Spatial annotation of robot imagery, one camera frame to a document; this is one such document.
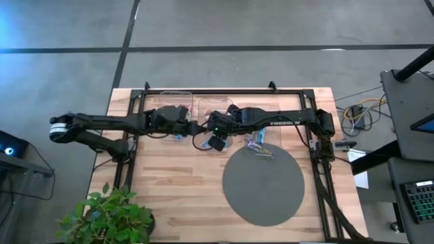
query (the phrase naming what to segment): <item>blue light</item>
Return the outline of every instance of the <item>blue light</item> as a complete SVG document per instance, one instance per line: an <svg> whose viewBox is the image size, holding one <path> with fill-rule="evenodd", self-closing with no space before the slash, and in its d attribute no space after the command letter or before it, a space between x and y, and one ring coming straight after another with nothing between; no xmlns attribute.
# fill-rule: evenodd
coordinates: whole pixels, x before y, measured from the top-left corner
<svg viewBox="0 0 434 244"><path fill-rule="evenodd" d="M5 154L6 155L11 155L12 153L14 153L14 149L13 148L6 148L5 149Z"/></svg>

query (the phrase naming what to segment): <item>computer monitor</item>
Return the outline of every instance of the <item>computer monitor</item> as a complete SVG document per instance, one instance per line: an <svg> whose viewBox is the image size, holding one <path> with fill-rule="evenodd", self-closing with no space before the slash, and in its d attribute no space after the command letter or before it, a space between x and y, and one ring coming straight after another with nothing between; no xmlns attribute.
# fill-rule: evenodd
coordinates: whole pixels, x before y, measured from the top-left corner
<svg viewBox="0 0 434 244"><path fill-rule="evenodd" d="M410 126L410 129L434 134L434 114L415 122Z"/></svg>

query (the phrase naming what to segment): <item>potted plant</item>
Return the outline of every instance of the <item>potted plant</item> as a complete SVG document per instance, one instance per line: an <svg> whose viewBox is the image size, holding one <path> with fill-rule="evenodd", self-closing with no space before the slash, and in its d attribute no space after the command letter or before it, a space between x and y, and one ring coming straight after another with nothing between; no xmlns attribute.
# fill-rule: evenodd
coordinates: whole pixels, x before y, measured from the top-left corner
<svg viewBox="0 0 434 244"><path fill-rule="evenodd" d="M109 195L108 191L106 183L102 195L93 192L89 199L78 203L74 213L59 220L61 230L56 236L74 244L149 243L155 227L152 210L127 203L136 196L127 186L113 188ZM89 210L83 215L86 206Z"/></svg>

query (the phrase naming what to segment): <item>yellow wire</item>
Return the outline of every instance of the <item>yellow wire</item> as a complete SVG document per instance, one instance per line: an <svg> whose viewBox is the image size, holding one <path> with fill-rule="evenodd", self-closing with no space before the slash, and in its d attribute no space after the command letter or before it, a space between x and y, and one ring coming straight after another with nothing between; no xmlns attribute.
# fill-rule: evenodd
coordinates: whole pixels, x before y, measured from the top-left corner
<svg viewBox="0 0 434 244"><path fill-rule="evenodd" d="M365 100L362 100L362 101L358 102L356 105L361 105L361 104L363 104L365 102L369 102L369 101L378 101L378 98L367 98ZM387 101L385 99L382 99L380 102L376 102L375 105L372 108L376 108L376 107L378 107L380 105L383 105L385 103L387 103ZM344 118L345 119L351 119L351 120L360 118L361 114L357 115L357 116L354 116L354 117L349 116L348 115L348 111L350 110L350 108L351 107L348 107L347 109L345 109L345 111L344 111Z"/></svg>

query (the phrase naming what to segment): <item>keyboard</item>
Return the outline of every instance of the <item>keyboard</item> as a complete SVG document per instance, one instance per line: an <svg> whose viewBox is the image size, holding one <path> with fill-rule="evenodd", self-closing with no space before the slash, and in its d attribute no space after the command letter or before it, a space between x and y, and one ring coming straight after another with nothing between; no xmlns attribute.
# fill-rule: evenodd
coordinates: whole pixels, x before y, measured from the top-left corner
<svg viewBox="0 0 434 244"><path fill-rule="evenodd" d="M401 184L402 193L417 224L434 222L434 180Z"/></svg>

